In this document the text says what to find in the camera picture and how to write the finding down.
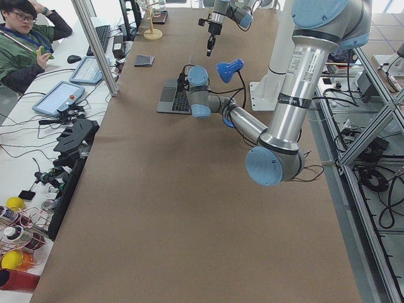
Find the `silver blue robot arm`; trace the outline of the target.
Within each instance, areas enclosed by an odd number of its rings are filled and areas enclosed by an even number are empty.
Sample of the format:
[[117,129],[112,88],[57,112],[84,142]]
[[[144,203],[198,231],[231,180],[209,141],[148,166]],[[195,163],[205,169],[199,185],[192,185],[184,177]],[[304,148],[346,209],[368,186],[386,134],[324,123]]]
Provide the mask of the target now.
[[211,56],[216,37],[222,32],[223,23],[226,18],[232,20],[241,30],[248,31],[252,20],[253,13],[262,5],[262,1],[247,1],[242,6],[236,5],[235,1],[214,1],[213,11],[208,13],[206,18],[200,18],[198,25],[203,27],[208,24],[208,33],[210,34],[207,41],[206,55]]
[[363,46],[369,40],[371,1],[295,1],[291,9],[294,43],[285,79],[269,126],[237,105],[233,98],[211,93],[202,66],[179,79],[188,86],[187,99],[195,118],[219,112],[223,121],[255,141],[246,156],[250,178],[263,186],[293,179],[304,168],[297,142],[316,85],[330,53]]

